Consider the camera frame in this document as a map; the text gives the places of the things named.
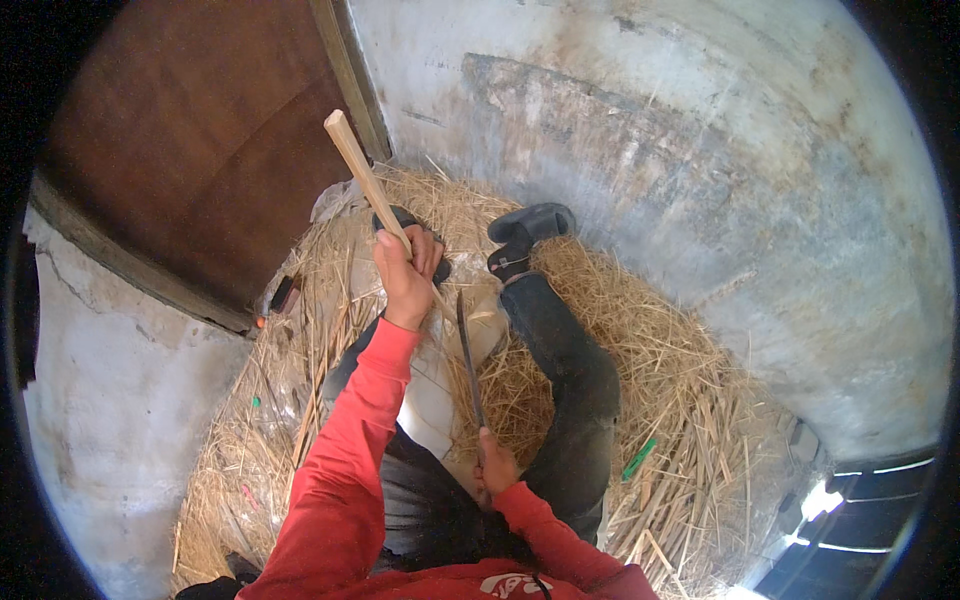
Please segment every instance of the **knife blade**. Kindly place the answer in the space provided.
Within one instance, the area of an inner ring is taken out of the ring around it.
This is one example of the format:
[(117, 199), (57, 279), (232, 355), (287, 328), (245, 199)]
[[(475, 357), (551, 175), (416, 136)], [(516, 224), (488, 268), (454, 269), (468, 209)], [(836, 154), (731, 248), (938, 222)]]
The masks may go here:
[(481, 427), (487, 426), (487, 416), (483, 412), (480, 402), (480, 384), (477, 382), (477, 373), (473, 369), (473, 355), (470, 353), (470, 338), (467, 334), (467, 317), (464, 315), (464, 292), (457, 293), (457, 328), (460, 330), (460, 344), (464, 347), (464, 367), (467, 368), (467, 379), (470, 382), (470, 395), (473, 398), (473, 414)]

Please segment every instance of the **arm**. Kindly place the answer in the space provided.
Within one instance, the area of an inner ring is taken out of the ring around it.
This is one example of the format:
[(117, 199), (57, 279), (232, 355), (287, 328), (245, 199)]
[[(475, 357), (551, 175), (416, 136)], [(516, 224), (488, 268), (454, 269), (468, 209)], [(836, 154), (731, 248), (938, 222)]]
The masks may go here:
[(316, 598), (362, 581), (376, 561), (384, 540), (380, 463), (410, 381), (416, 331), (433, 301), (430, 277), (443, 254), (420, 226), (405, 231), (414, 264), (399, 239), (379, 235), (373, 260), (387, 291), (385, 318), (294, 476), (276, 547), (256, 582), (237, 595), (241, 600)]
[(499, 445), (487, 427), (480, 429), (480, 445), (486, 463), (474, 471), (478, 486), (490, 491), (493, 507), (507, 519), (510, 531), (526, 540), (548, 575), (605, 598), (657, 600), (643, 569), (624, 566), (581, 540), (545, 500), (525, 482), (517, 482), (514, 454)]
[(639, 566), (624, 566), (578, 538), (525, 482), (514, 483), (495, 496), (493, 507), (506, 517), (510, 530), (530, 544), (544, 572), (551, 577), (604, 597), (657, 599)]

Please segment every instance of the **white print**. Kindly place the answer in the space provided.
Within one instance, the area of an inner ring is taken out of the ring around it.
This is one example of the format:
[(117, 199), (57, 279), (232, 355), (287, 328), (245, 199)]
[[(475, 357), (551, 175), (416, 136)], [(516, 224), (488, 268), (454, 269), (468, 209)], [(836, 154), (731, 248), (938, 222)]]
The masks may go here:
[[(521, 583), (523, 584), (523, 591), (528, 594), (540, 591), (537, 581), (530, 575), (524, 575), (523, 573), (506, 573), (488, 577), (480, 584), (480, 591), (497, 598), (506, 599)], [(543, 582), (543, 586), (547, 589), (553, 589), (553, 586), (546, 582)]]

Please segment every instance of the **dry grass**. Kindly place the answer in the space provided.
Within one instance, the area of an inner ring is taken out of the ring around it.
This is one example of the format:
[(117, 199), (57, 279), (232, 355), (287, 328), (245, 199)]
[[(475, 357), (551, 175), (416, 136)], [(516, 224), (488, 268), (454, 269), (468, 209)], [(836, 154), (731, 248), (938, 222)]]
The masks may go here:
[[(486, 227), (516, 204), (443, 174), (386, 168), (383, 178), (392, 201), (407, 206), (447, 243), (454, 270), (443, 288), (451, 305), (457, 290), (477, 301), (496, 289), (498, 282), (485, 269), (495, 249)], [(272, 550), (293, 465), (323, 422), (318, 387), (382, 302), (371, 275), (369, 219), (365, 208), (312, 227), (281, 269), (302, 281), (302, 310), (268, 320), (237, 389), (211, 427), (181, 511), (176, 588), (226, 573), (222, 556), (230, 549), (260, 564)], [(738, 577), (755, 537), (747, 517), (748, 448), (736, 426), (749, 417), (746, 374), (733, 367), (693, 314), (611, 257), (561, 238), (541, 244), (534, 262), (611, 354), (620, 374), (607, 550), (642, 564), (664, 598), (712, 597), (718, 584)], [(435, 331), (444, 326), (436, 339), (458, 345), (451, 326), (433, 323)], [(468, 456), (476, 425), (454, 355), (448, 353), (460, 426), (453, 451)], [(498, 440), (528, 465), (552, 420), (549, 382), (529, 351), (509, 337), (481, 368), (480, 384)], [(298, 405), (286, 410), (294, 402), (271, 400), (269, 390), (277, 386), (300, 389)], [(262, 399), (260, 408), (251, 407), (253, 396)], [(651, 438), (657, 440), (653, 452), (629, 482), (620, 483), (624, 466)], [(242, 492), (244, 485), (259, 510)]]

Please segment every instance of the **concrete wall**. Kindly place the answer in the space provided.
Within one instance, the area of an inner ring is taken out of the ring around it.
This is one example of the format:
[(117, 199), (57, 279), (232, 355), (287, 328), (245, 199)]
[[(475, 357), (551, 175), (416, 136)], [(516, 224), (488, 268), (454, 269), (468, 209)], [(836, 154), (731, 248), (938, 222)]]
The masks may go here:
[(31, 443), (57, 518), (109, 598), (165, 598), (186, 479), (248, 343), (146, 296), (32, 210), (40, 282)]
[(567, 203), (838, 459), (931, 444), (953, 289), (929, 156), (836, 0), (349, 0), (402, 163)]

